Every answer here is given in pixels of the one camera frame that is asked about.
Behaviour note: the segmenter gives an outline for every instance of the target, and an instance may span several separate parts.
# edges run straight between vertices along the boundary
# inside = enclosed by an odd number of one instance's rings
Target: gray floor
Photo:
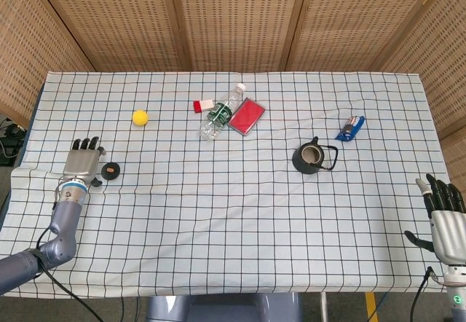
[[[379,309],[379,321],[409,321],[409,310],[414,294],[389,293]],[[105,322],[120,321],[122,317],[121,299],[93,299],[86,302]],[[135,298],[125,298],[125,318],[134,321]],[[147,308],[147,298],[141,298],[138,321],[143,321]],[[93,317],[77,302],[70,299],[19,299],[0,297],[0,321],[37,322],[81,322],[94,321]],[[362,293],[328,294],[330,322],[364,322],[367,320],[366,301]],[[305,322],[320,322],[319,295],[303,294],[303,315]],[[443,322],[450,317],[446,294],[424,293],[420,296],[415,321]]]

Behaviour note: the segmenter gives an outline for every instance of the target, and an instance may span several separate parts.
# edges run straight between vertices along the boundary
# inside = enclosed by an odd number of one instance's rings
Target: yellow ball
[[[149,115],[146,111],[139,109],[133,113],[133,123],[139,126],[146,125],[149,120]]]

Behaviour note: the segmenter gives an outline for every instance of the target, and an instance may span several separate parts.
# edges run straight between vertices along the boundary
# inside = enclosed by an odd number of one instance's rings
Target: robotic hand
[[[103,147],[96,148],[98,137],[75,140],[66,159],[65,170],[55,189],[52,221],[44,231],[56,235],[49,242],[36,248],[0,260],[0,295],[28,282],[38,272],[52,269],[74,258],[76,254],[76,228],[87,190],[91,185],[100,186],[95,178]]]
[[[447,288],[455,321],[466,321],[466,207],[459,190],[427,174],[429,186],[421,179],[416,183],[424,197],[430,219],[432,242],[420,240],[405,231],[414,245],[435,253],[448,269],[440,281],[429,267],[430,277]]]

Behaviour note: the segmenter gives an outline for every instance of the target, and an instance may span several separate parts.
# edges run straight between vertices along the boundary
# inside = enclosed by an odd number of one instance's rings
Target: small red box
[[[233,113],[228,125],[243,135],[249,134],[250,130],[260,120],[265,108],[254,100],[246,98],[241,106]]]

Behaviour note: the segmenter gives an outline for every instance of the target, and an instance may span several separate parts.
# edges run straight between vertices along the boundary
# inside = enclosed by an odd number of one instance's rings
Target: white grid tablecloth
[[[226,128],[201,141],[192,101],[236,82],[265,115],[246,137]],[[135,109],[146,126],[132,124]],[[366,116],[362,130],[335,141],[352,115]],[[50,73],[12,174],[0,258],[34,246],[71,142],[87,136],[108,150],[99,170],[112,161],[122,173],[90,190],[76,258],[53,272],[79,296],[413,291],[426,266],[442,272],[402,236],[430,238],[415,178],[448,180],[417,75]],[[333,172],[294,169],[312,136],[340,149]],[[9,295],[66,297],[45,275]]]

